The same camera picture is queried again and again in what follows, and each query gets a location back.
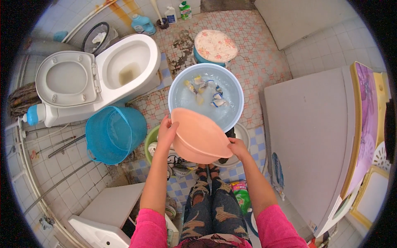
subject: hand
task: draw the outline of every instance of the hand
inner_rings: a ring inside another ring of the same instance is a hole
[[[227,147],[232,151],[237,158],[242,161],[247,156],[251,156],[244,142],[238,138],[229,138],[230,144]]]
[[[158,147],[169,150],[178,127],[179,122],[172,123],[171,119],[166,115],[161,121],[160,128],[158,129]]]

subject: detergent bag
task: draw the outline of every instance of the detergent bag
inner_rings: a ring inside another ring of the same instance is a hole
[[[230,186],[243,214],[247,214],[247,210],[251,206],[251,200],[247,191],[247,182],[245,180],[236,181],[230,183]]]

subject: stool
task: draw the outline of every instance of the stool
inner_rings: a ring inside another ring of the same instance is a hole
[[[196,63],[212,63],[228,68],[237,56],[237,46],[225,33],[218,30],[205,29],[195,38],[191,61]]]

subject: black sandal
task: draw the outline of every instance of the black sandal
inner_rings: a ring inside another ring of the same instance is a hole
[[[207,174],[207,176],[205,178],[208,178],[208,173],[207,173],[207,166],[205,166],[205,168],[197,168],[196,170],[196,175],[199,175],[199,173],[205,172]]]
[[[212,169],[210,169],[210,167],[208,166],[208,169],[209,169],[209,171],[210,171],[210,177],[211,177],[211,173],[212,172],[217,172],[218,174],[220,174],[220,170],[219,170],[219,167],[218,166],[216,166],[216,165],[214,165],[214,167],[212,168]]]

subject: toilet bowl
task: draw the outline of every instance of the toilet bowl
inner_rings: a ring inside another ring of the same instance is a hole
[[[41,121],[47,127],[80,121],[115,102],[125,103],[160,85],[159,66],[157,44],[141,34],[120,40],[97,57],[54,53],[36,75],[37,94],[45,106]]]

